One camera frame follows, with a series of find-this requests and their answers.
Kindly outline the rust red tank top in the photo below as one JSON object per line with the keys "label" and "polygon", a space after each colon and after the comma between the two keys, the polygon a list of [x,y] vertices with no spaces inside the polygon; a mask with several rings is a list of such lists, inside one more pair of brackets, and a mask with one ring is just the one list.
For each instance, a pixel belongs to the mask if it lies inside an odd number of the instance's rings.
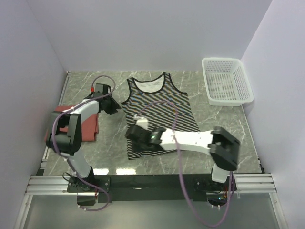
{"label": "rust red tank top", "polygon": [[[57,106],[56,111],[65,111],[70,109],[72,106]],[[96,134],[99,132],[99,126],[98,126],[98,114],[94,114],[90,116],[88,119],[86,119],[82,125],[81,125],[81,134],[82,134],[82,141],[83,142],[94,142],[96,141]],[[68,127],[60,128],[60,131],[67,132]],[[46,135],[44,137],[44,142],[46,142],[46,138],[48,136],[48,132],[46,132]]]}

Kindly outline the striped multicolour tank top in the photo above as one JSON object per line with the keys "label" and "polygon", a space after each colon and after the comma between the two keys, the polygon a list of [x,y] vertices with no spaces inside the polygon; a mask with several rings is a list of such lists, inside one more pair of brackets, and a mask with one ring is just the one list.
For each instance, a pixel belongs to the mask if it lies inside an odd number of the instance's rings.
{"label": "striped multicolour tank top", "polygon": [[199,132],[200,128],[193,116],[188,94],[174,86],[171,75],[163,72],[151,81],[127,79],[129,97],[122,102],[127,126],[135,123],[134,116],[148,119],[148,130],[155,127],[172,128],[175,120],[175,108],[178,110],[178,120],[175,130]]}

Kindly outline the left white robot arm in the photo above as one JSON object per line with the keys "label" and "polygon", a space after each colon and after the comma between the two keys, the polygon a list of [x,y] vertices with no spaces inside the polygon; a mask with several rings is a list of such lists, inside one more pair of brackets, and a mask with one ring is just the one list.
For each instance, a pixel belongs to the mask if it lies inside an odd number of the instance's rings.
{"label": "left white robot arm", "polygon": [[85,192],[94,189],[95,179],[93,168],[81,152],[81,145],[84,140],[95,137],[101,111],[112,115],[120,110],[111,92],[109,85],[98,83],[80,104],[55,110],[50,115],[46,146],[68,162],[73,176],[80,178],[78,186]]}

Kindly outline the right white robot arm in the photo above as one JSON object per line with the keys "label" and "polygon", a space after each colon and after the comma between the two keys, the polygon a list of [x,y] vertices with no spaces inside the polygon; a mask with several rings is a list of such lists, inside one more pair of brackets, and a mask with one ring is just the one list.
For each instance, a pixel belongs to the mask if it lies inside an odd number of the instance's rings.
{"label": "right white robot arm", "polygon": [[133,124],[125,137],[140,150],[163,152],[180,149],[210,155],[214,166],[209,185],[214,190],[222,189],[227,176],[237,169],[240,141],[220,126],[212,131],[186,132],[168,128],[148,131]]}

